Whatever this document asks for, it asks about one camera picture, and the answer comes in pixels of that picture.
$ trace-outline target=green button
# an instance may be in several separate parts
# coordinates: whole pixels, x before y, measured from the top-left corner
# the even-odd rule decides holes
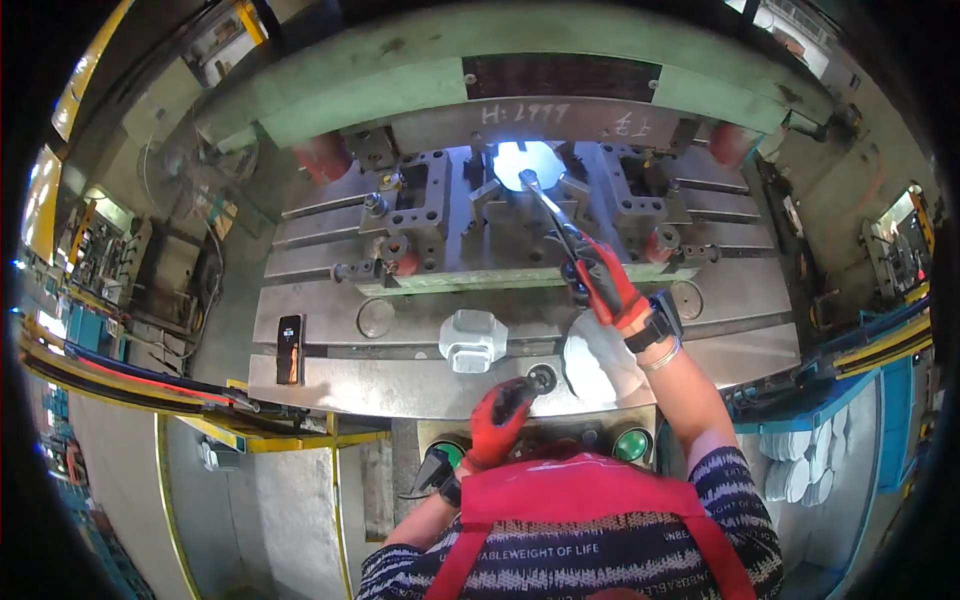
[[[460,451],[460,448],[453,444],[447,444],[446,442],[441,442],[436,446],[438,449],[446,452],[446,460],[450,462],[450,466],[456,468],[460,465],[460,461],[464,458],[464,453]]]
[[[646,433],[639,429],[633,429],[620,436],[620,439],[616,441],[613,454],[618,459],[631,463],[646,454],[647,445]]]

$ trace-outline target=black wristband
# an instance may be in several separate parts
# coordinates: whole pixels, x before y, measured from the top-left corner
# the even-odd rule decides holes
[[[460,480],[453,473],[440,486],[440,497],[453,508],[460,508]]]
[[[653,314],[643,321],[643,328],[638,333],[624,340],[627,348],[634,354],[643,352],[651,344],[662,342],[669,335],[678,338],[684,335],[680,314],[668,290],[658,290],[647,299],[654,310]]]
[[[670,320],[659,310],[655,310],[654,314],[647,317],[643,322],[643,328],[624,342],[627,343],[630,352],[639,354],[651,344],[662,342],[671,333],[673,333],[673,327],[670,326]]]

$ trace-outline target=red work glove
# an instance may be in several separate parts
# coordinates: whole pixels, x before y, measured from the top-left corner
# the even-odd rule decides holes
[[[613,325],[624,338],[629,338],[643,328],[650,302],[627,278],[620,259],[609,245],[585,233],[583,236],[586,243],[577,249],[581,258],[572,269],[567,261],[561,273],[568,282],[574,276],[573,285],[580,283],[587,288],[589,306],[601,325]]]
[[[487,392],[470,414],[470,436],[473,447],[467,452],[465,465],[476,473],[499,467],[516,444],[520,427],[527,421],[530,405],[537,393],[525,377],[511,379]],[[516,410],[504,419],[502,405],[516,406]]]

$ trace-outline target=bright light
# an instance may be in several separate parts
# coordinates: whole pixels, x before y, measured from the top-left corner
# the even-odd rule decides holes
[[[53,317],[42,310],[36,312],[36,322],[40,324],[41,327],[45,327],[47,331],[53,333],[59,338],[66,337],[66,325],[63,324],[63,321],[57,317]]]

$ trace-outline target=phone screen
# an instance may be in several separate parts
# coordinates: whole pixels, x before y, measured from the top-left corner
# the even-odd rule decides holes
[[[276,329],[276,384],[302,383],[303,316],[280,317]]]

